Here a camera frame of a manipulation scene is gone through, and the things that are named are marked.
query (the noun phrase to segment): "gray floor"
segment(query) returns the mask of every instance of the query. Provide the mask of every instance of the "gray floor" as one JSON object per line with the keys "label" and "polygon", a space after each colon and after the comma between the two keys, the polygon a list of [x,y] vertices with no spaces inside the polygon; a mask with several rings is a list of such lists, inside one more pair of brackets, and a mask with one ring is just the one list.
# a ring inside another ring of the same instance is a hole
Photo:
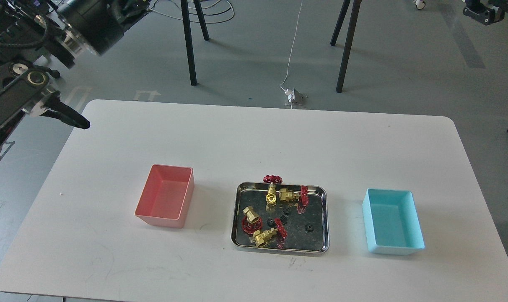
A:
{"label": "gray floor", "polygon": [[[461,1],[429,0],[422,11],[409,0],[365,1],[344,93],[337,94],[345,29],[336,47],[329,39],[341,4],[304,2],[284,87],[306,94],[306,109],[451,118],[508,254],[508,16],[485,27],[462,15]],[[62,99],[79,111],[92,99],[285,107],[279,84],[300,1],[233,5],[233,20],[208,25],[210,42],[192,25],[198,86],[189,85],[181,22],[152,13],[103,57],[87,52],[71,70],[55,59],[48,63],[63,76],[56,82]],[[170,2],[156,9],[180,16]],[[15,143],[0,162],[0,262],[70,131],[55,120],[26,118],[10,138]],[[0,302],[28,298],[0,293]]]}

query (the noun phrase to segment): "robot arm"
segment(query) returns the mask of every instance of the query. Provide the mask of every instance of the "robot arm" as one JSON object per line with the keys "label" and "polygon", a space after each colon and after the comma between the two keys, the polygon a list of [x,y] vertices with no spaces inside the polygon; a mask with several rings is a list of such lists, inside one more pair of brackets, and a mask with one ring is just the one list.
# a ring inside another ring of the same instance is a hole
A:
{"label": "robot arm", "polygon": [[[0,0],[0,153],[26,114],[89,128],[49,84],[50,77],[60,77],[58,71],[34,62],[52,54],[71,68],[84,49],[102,55],[148,7],[149,0],[69,0],[60,8],[51,0]],[[61,25],[49,18],[53,11]]]}

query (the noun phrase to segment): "light blue plastic container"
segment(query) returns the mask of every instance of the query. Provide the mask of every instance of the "light blue plastic container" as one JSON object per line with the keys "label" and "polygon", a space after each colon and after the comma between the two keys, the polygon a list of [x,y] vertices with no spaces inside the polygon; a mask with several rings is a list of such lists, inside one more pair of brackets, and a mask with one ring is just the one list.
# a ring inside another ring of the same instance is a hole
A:
{"label": "light blue plastic container", "polygon": [[411,191],[368,189],[362,209],[370,252],[409,255],[425,249]]}

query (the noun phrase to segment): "pink plastic container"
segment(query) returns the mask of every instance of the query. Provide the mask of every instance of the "pink plastic container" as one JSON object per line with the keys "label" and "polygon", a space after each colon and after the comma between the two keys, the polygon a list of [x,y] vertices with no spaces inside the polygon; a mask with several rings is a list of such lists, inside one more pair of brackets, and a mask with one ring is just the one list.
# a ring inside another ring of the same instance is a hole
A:
{"label": "pink plastic container", "polygon": [[153,226],[182,228],[193,189],[192,168],[155,164],[146,180],[135,216]]}

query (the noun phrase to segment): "stainless steel tray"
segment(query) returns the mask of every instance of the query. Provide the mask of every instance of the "stainless steel tray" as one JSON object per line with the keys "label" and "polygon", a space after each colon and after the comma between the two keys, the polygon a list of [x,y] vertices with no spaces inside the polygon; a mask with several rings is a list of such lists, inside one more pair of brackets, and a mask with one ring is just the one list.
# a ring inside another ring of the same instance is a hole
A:
{"label": "stainless steel tray", "polygon": [[[307,186],[309,205],[304,213],[297,211],[297,202],[284,203],[278,198],[277,205],[272,211],[266,211],[265,196],[269,189],[267,183],[242,183],[237,187],[235,198],[235,210],[233,211],[233,227],[231,228],[231,240],[237,247],[257,250],[259,252],[274,252],[281,254],[323,253],[329,248],[329,226],[327,222],[327,194],[320,187]],[[300,185],[277,184],[276,189],[287,188],[290,191],[300,193]],[[287,223],[284,225],[287,238],[281,240],[279,236],[271,239],[265,247],[256,247],[251,235],[242,229],[244,218],[243,209],[248,206],[254,207],[254,211],[262,219],[262,231],[269,229],[267,220],[279,218],[283,215],[283,209],[289,208]],[[306,226],[311,225],[313,231],[307,232]]]}

